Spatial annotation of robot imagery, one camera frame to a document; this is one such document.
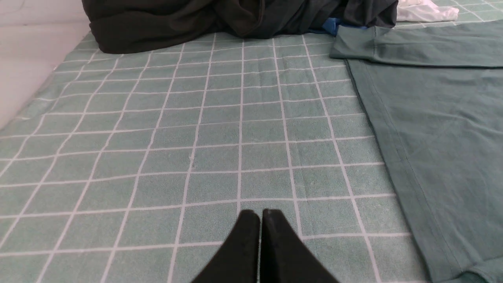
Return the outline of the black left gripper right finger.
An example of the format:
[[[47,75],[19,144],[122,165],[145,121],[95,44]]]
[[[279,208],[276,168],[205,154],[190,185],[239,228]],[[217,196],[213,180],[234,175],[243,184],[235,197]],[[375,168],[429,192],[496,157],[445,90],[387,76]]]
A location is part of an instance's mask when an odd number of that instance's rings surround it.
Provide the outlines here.
[[[297,236],[278,209],[262,216],[261,283],[337,283]]]

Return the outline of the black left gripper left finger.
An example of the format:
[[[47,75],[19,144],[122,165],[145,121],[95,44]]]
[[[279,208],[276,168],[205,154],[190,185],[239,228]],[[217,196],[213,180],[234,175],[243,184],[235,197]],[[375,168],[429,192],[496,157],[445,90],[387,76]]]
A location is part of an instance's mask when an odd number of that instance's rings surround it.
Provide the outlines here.
[[[254,211],[241,211],[226,240],[192,282],[257,282],[260,224]]]

